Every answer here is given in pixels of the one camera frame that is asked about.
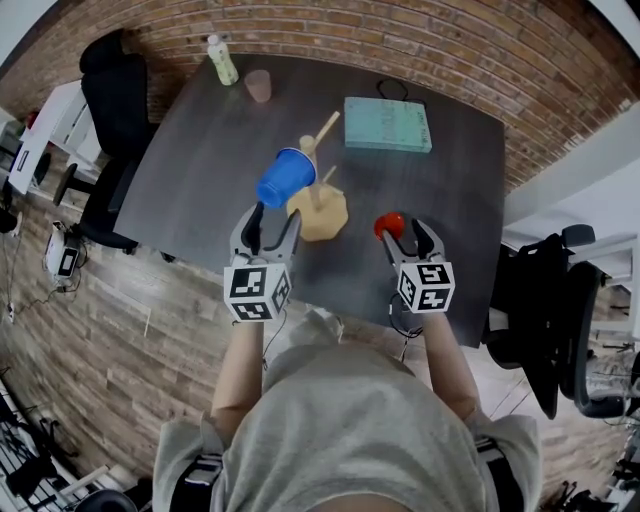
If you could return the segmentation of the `pale green drink bottle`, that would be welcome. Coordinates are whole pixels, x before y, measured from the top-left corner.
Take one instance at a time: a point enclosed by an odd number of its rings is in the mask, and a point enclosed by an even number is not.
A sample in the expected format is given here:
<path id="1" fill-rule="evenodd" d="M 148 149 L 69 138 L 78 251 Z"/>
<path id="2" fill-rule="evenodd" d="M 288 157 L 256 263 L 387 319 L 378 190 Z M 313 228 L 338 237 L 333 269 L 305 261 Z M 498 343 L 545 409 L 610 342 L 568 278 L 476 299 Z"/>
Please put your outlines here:
<path id="1" fill-rule="evenodd" d="M 217 34 L 207 38 L 207 54 L 213 63 L 220 82 L 225 86 L 232 86 L 239 80 L 238 71 L 231 59 L 226 42 Z"/>

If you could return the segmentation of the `white side table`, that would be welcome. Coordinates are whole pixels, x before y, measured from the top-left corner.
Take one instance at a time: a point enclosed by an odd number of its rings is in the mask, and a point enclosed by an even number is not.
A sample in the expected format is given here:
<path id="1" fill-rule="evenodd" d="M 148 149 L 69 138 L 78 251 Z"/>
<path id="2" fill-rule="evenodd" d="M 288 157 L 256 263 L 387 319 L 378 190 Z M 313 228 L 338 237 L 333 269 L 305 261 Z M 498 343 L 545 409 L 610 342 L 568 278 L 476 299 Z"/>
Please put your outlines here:
<path id="1" fill-rule="evenodd" d="M 21 194 L 36 187 L 36 167 L 49 144 L 66 153 L 68 162 L 77 164 L 78 170 L 90 179 L 96 180 L 100 173 L 97 160 L 101 146 L 80 80 L 53 89 L 20 141 L 8 182 Z"/>

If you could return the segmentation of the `pink translucent cup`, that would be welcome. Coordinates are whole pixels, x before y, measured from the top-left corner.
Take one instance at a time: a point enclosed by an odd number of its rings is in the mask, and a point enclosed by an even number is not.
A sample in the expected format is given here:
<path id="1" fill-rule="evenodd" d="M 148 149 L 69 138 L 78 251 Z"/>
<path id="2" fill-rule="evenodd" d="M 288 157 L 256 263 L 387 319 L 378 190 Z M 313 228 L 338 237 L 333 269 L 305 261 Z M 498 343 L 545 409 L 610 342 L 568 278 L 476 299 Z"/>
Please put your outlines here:
<path id="1" fill-rule="evenodd" d="M 244 78 L 244 84 L 254 101 L 266 103 L 272 94 L 270 73 L 266 70 L 254 70 Z"/>

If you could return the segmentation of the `teal rectangular box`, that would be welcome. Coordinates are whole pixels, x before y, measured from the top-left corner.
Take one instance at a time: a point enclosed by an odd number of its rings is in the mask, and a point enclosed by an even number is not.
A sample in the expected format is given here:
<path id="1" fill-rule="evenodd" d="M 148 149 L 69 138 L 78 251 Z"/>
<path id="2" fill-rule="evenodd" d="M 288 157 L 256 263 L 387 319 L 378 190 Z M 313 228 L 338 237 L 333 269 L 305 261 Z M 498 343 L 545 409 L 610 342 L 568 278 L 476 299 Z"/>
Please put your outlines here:
<path id="1" fill-rule="evenodd" d="M 349 148 L 415 153 L 432 150 L 425 107 L 408 101 L 346 97 L 344 140 Z"/>

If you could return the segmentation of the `person's grey shirt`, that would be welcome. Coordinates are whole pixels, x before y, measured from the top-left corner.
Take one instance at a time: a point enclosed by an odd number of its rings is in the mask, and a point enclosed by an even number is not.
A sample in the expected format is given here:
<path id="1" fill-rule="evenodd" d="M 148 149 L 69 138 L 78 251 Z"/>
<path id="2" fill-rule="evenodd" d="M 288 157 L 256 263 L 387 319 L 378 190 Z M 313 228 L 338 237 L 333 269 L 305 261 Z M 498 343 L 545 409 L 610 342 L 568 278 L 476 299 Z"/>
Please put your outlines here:
<path id="1" fill-rule="evenodd" d="M 536 422 L 461 420 L 398 361 L 337 345 L 264 390 L 230 444 L 208 421 L 162 427 L 154 512 L 309 512 L 379 495 L 410 512 L 534 512 Z"/>

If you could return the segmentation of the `person's left forearm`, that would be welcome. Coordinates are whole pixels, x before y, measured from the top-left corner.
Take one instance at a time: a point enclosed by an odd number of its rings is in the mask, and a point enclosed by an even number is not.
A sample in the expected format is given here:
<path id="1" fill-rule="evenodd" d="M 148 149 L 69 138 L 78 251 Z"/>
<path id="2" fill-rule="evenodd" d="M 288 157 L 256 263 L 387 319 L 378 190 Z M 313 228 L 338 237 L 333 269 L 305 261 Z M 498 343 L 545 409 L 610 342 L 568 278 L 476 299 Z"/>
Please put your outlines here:
<path id="1" fill-rule="evenodd" d="M 263 323 L 237 323 L 215 386 L 210 417 L 230 444 L 245 416 L 262 395 Z"/>

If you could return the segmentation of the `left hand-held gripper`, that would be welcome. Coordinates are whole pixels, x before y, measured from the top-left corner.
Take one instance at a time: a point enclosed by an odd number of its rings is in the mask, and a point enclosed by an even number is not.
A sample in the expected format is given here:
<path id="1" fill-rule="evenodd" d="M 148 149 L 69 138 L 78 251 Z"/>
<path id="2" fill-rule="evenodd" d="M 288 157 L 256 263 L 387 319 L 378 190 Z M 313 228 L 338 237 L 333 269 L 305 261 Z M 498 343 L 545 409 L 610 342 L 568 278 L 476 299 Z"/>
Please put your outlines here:
<path id="1" fill-rule="evenodd" d="M 302 217 L 291 213 L 275 245 L 261 249 L 264 204 L 250 207 L 230 236 L 230 265 L 224 268 L 224 303 L 238 322 L 264 322 L 281 316 L 293 289 L 290 269 Z"/>

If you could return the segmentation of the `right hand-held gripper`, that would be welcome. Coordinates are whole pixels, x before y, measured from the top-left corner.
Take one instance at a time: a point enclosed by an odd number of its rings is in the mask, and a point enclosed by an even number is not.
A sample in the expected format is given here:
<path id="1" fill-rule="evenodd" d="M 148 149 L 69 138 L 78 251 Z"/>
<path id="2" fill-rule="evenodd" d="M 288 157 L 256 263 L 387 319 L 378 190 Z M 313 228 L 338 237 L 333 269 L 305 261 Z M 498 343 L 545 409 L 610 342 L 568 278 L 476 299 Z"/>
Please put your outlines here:
<path id="1" fill-rule="evenodd" d="M 423 221 L 413 218 L 411 225 L 419 259 L 410 258 L 390 231 L 382 231 L 384 249 L 398 276 L 396 291 L 412 313 L 446 312 L 456 283 L 444 243 Z"/>

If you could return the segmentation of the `blue plastic cup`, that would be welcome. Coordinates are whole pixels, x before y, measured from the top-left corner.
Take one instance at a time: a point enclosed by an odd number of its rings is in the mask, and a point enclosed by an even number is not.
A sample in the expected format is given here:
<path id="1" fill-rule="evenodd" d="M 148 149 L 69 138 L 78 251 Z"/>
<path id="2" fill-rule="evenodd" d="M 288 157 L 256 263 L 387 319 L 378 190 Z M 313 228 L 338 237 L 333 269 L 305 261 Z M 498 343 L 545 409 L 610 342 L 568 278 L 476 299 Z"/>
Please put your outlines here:
<path id="1" fill-rule="evenodd" d="M 316 166 L 301 150 L 281 149 L 256 185 L 258 199 L 269 208 L 280 208 L 316 179 Z"/>

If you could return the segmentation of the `person's grey trouser leg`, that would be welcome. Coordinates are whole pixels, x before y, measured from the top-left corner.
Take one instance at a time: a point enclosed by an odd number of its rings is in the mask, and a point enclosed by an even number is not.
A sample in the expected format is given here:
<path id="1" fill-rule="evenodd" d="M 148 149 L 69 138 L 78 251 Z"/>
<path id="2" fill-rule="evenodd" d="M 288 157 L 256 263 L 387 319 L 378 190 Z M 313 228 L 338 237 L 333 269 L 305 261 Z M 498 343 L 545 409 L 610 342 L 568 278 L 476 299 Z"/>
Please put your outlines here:
<path id="1" fill-rule="evenodd" d="M 311 308 L 289 335 L 285 350 L 270 363 L 263 389 L 275 385 L 310 363 L 321 352 L 336 347 L 342 338 L 341 319 L 324 309 Z"/>

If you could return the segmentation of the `wooden mug tree stand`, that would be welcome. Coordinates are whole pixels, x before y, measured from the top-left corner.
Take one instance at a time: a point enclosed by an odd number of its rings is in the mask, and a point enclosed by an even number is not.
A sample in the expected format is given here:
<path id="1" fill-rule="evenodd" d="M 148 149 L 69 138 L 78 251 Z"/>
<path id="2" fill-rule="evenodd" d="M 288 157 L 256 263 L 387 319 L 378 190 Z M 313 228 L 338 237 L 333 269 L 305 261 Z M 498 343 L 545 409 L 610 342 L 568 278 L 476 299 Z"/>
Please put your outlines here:
<path id="1" fill-rule="evenodd" d="M 288 214 L 298 210 L 301 214 L 300 237 L 306 242 L 331 240 L 345 227 L 349 215 L 344 193 L 328 183 L 337 166 L 332 166 L 321 177 L 318 174 L 316 151 L 328 134 L 340 113 L 335 111 L 315 136 L 304 135 L 299 139 L 299 149 L 314 165 L 315 177 L 311 185 L 304 187 L 286 203 Z"/>

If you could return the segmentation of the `black equipment pile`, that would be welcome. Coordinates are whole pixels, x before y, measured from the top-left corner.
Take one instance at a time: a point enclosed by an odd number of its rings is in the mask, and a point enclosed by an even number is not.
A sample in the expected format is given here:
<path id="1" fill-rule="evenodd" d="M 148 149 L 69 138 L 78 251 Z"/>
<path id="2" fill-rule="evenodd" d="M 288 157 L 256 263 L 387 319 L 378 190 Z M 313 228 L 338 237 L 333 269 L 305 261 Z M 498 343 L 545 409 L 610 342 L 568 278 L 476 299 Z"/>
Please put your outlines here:
<path id="1" fill-rule="evenodd" d="M 70 512 L 57 493 L 78 476 L 78 456 L 58 420 L 21 410 L 0 389 L 0 483 L 21 512 Z"/>

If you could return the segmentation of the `black office chair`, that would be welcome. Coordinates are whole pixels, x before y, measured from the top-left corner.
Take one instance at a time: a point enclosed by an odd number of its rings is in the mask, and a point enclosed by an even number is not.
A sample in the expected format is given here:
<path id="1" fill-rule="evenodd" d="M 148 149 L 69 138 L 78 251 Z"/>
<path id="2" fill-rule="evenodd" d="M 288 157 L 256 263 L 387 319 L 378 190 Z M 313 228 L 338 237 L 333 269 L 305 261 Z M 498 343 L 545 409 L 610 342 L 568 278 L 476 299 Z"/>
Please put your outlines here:
<path id="1" fill-rule="evenodd" d="M 486 322 L 482 341 L 501 368 L 524 371 L 549 419 L 560 395 L 589 418 L 614 418 L 625 410 L 622 396 L 593 398 L 587 390 L 589 333 L 602 273 L 569 258 L 573 248 L 594 240 L 592 227 L 576 224 L 518 251 L 500 249 L 490 313 L 506 321 Z"/>
<path id="2" fill-rule="evenodd" d="M 59 205 L 69 189 L 86 193 L 88 199 L 81 219 L 71 227 L 72 232 L 131 255 L 138 243 L 116 233 L 114 228 L 158 126 L 148 118 L 146 61 L 139 53 L 124 51 L 123 34 L 122 29 L 117 29 L 93 41 L 79 62 L 81 90 L 98 142 L 109 160 L 93 184 L 77 178 L 77 166 L 69 165 L 56 189 L 53 204 Z"/>

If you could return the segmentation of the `person's right forearm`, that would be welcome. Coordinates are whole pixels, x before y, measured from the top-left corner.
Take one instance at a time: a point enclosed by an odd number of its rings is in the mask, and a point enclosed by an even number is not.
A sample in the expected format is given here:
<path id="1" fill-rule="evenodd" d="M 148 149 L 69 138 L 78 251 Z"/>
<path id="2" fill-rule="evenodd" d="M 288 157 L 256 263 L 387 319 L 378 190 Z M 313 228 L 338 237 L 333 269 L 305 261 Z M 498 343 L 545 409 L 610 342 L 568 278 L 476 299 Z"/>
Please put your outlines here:
<path id="1" fill-rule="evenodd" d="M 480 409 L 476 381 L 444 313 L 423 316 L 422 330 L 434 393 L 461 419 Z"/>

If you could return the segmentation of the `red plastic cup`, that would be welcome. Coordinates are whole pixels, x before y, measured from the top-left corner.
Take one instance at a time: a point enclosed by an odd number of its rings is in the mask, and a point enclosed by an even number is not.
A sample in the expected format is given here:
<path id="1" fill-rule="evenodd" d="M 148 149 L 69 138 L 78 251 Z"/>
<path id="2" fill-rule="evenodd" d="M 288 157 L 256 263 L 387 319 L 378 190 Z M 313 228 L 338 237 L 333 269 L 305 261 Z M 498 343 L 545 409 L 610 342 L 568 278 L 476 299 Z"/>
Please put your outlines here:
<path id="1" fill-rule="evenodd" d="M 400 239 L 405 230 L 404 216 L 399 212 L 389 212 L 378 217 L 374 223 L 374 233 L 378 240 L 383 240 L 383 233 L 388 232 L 395 239 Z"/>

